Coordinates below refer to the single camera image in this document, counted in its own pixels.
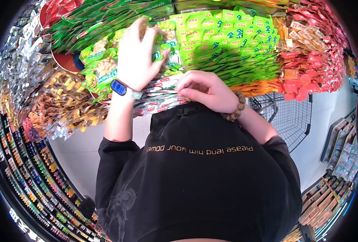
wooden bead bracelet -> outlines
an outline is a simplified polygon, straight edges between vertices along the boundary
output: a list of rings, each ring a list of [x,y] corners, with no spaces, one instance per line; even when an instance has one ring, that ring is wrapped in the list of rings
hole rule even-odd
[[[235,122],[239,116],[241,116],[241,110],[245,109],[246,99],[241,91],[233,91],[235,95],[239,98],[238,109],[234,111],[232,114],[224,114],[221,113],[221,116],[227,121]]]

person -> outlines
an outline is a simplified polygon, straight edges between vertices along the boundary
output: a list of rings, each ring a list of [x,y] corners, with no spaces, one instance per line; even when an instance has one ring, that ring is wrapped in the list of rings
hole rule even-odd
[[[117,80],[135,91],[164,63],[151,62],[155,36],[164,32],[153,27],[140,40],[146,21],[137,19],[119,43]],[[132,141],[134,99],[113,93],[95,196],[106,235],[116,242],[281,241],[302,210],[286,143],[248,106],[236,122],[223,119],[239,99],[214,73],[187,71],[175,89],[195,101],[153,114],[141,149]]]

shopping cart basket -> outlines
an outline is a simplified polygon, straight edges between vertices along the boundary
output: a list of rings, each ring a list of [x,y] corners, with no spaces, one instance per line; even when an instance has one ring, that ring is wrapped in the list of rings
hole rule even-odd
[[[286,101],[282,94],[269,93],[249,98],[249,106],[263,116],[292,152],[311,129],[312,94],[304,101]]]

smartwatch screen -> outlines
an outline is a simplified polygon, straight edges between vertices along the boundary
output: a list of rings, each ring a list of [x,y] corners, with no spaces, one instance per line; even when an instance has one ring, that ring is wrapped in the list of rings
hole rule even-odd
[[[120,96],[125,95],[127,92],[127,88],[116,80],[111,82],[110,87]]]

white floor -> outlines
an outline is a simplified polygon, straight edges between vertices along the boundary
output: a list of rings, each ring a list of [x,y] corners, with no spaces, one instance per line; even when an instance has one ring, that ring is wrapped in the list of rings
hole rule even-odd
[[[352,92],[348,77],[341,90],[334,93],[315,93],[312,101],[311,131],[293,150],[291,156],[299,170],[301,191],[320,178],[326,170],[321,156],[330,125],[347,116],[356,107],[357,97]],[[144,146],[149,133],[150,116],[137,117],[133,122],[133,140]],[[85,132],[75,131],[66,141],[63,138],[51,140],[50,144],[63,170],[76,189],[94,199],[96,176],[99,164],[97,153],[104,132],[104,123],[87,128]]]

